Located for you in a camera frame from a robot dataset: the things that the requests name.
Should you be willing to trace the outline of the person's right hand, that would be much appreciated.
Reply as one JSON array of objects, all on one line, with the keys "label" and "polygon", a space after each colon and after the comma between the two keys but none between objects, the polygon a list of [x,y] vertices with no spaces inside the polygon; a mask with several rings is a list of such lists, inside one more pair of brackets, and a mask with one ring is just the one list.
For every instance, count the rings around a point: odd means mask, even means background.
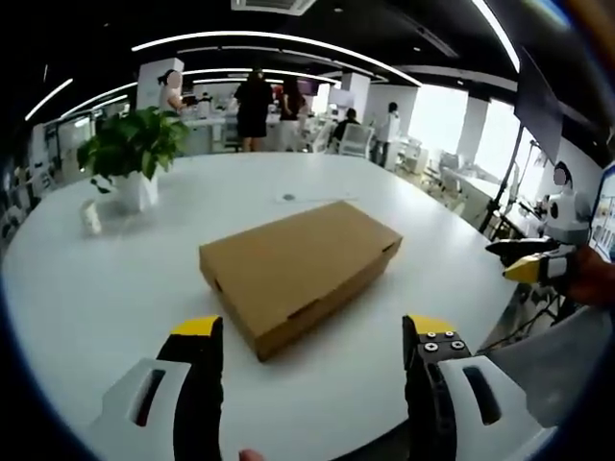
[{"label": "person's right hand", "polygon": [[588,246],[575,252],[576,272],[566,296],[577,303],[610,307],[614,305],[614,264],[604,261]]}]

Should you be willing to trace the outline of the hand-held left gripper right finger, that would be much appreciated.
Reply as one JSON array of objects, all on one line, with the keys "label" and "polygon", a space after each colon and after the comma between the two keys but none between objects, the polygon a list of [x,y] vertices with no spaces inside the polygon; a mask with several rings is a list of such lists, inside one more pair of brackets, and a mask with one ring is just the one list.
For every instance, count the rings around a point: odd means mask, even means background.
[{"label": "hand-held left gripper right finger", "polygon": [[552,438],[526,394],[447,322],[403,318],[411,460],[530,460]]}]

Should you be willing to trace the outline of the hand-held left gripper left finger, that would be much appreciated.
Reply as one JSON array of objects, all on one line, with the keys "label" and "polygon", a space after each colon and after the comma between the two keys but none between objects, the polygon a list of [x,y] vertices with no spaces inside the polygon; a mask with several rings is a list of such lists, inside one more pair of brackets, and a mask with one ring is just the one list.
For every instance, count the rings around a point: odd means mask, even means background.
[{"label": "hand-held left gripper left finger", "polygon": [[100,460],[220,460],[223,319],[175,327],[102,398],[86,432]]}]

